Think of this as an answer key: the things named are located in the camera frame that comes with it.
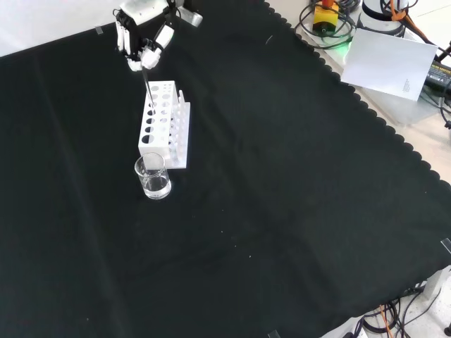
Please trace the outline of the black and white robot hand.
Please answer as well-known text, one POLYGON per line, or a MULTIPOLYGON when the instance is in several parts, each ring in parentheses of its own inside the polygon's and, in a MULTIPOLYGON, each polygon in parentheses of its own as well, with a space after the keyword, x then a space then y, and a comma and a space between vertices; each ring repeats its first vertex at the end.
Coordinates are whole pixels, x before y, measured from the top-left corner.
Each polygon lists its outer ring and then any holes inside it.
POLYGON ((167 20, 152 39, 144 38, 139 26, 154 19, 162 19, 170 12, 171 7, 167 1, 125 1, 113 12, 116 19, 117 48, 132 71, 154 68, 174 35, 174 29, 167 20))

